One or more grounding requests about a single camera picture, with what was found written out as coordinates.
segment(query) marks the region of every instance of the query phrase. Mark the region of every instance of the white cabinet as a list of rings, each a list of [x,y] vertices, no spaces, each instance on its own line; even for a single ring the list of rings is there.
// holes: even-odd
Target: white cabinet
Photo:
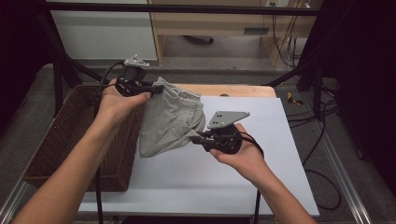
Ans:
[[[51,0],[74,3],[146,4],[145,0]],[[74,59],[119,60],[135,54],[157,60],[149,13],[52,11],[66,52]]]

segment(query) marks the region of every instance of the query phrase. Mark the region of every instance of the gray cloth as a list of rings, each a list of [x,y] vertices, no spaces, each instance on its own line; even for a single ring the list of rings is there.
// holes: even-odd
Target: gray cloth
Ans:
[[[139,137],[142,158],[184,147],[190,136],[198,135],[205,127],[199,94],[177,88],[161,77],[153,85],[164,88],[162,94],[154,94],[146,102]]]

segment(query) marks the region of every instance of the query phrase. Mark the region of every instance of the wicker basket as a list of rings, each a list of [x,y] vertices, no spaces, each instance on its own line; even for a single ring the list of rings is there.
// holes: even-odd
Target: wicker basket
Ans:
[[[61,165],[93,122],[97,86],[77,86],[52,122],[31,159],[23,180],[39,188]],[[101,164],[101,190],[128,189],[144,106],[135,108],[120,127]],[[94,179],[87,191],[94,191]]]

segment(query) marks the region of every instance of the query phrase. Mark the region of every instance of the white tabletop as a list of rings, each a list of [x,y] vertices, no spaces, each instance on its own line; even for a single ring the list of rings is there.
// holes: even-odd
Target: white tabletop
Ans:
[[[277,98],[202,96],[206,123],[215,111],[247,111],[240,120],[262,146],[268,165],[311,216],[318,216],[311,188]],[[254,214],[256,189],[233,168],[218,163],[192,143],[154,158],[136,151],[126,192],[103,192],[105,213],[124,215],[249,217]],[[93,192],[87,192],[79,213],[96,212]],[[262,198],[261,215],[272,212]]]

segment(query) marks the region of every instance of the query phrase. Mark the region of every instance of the floor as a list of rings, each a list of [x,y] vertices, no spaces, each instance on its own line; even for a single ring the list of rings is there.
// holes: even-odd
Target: floor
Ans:
[[[217,36],[213,44],[203,40],[193,40],[186,36],[169,36],[165,47],[163,64],[148,70],[147,80],[155,80],[158,76],[169,82],[184,83],[219,83],[260,85],[273,80],[292,69],[279,64],[272,67],[258,37]],[[297,53],[301,52],[304,41],[298,45]],[[9,203],[8,195],[18,183],[26,164],[32,157],[42,136],[52,122],[54,97],[52,71],[43,68],[29,93],[26,101],[16,112],[10,122],[8,131],[0,139],[0,205]],[[282,100],[288,119],[302,119],[310,116],[312,92],[297,92],[293,77],[284,85],[276,87],[276,95]],[[334,80],[324,80],[329,86],[335,87]],[[295,102],[288,101],[290,92]],[[332,97],[323,94],[322,101],[330,102]],[[357,148],[351,141],[350,134],[342,121],[342,115],[332,113],[326,117],[325,134],[317,149],[310,157],[305,168],[315,170],[330,179],[341,191],[342,201],[336,209],[319,208],[319,223],[365,223],[358,222],[352,213],[353,202],[348,200],[343,183],[332,165],[329,145],[340,157],[347,172],[347,177],[361,199],[364,211],[369,215],[368,223],[396,223],[396,202],[389,192],[374,166],[369,161],[362,161],[357,156]],[[300,122],[291,122],[290,126]],[[318,140],[321,122],[311,121],[305,125],[291,128],[293,138],[302,161],[307,157],[312,146]],[[337,191],[332,184],[316,173],[307,173],[317,203],[323,207],[337,204]],[[35,188],[26,187],[21,202],[16,202],[18,209],[31,197]],[[77,216],[76,223],[95,221],[96,217]],[[266,217],[262,223],[275,223],[272,217]]]

